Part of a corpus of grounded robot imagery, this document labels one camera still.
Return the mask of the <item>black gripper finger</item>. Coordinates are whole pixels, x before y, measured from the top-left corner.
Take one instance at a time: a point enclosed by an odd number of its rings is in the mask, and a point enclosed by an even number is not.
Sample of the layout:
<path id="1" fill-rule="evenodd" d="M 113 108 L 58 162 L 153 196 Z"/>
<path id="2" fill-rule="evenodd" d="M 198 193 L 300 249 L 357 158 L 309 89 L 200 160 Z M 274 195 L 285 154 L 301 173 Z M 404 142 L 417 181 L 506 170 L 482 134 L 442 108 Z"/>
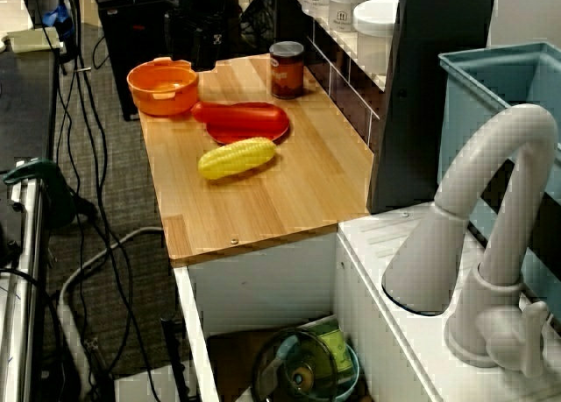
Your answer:
<path id="1" fill-rule="evenodd" d="M 195 71 L 213 69 L 219 60 L 224 33 L 197 28 L 195 31 Z"/>

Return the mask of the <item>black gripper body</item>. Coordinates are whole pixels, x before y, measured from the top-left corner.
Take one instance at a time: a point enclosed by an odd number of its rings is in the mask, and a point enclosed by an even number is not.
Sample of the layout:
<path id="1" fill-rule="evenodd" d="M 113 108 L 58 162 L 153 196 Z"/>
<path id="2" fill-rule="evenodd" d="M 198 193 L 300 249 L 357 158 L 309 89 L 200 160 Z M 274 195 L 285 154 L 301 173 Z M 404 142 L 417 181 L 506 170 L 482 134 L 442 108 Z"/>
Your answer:
<path id="1" fill-rule="evenodd" d="M 225 32 L 226 0 L 179 0 L 179 26 L 181 29 L 195 29 Z"/>

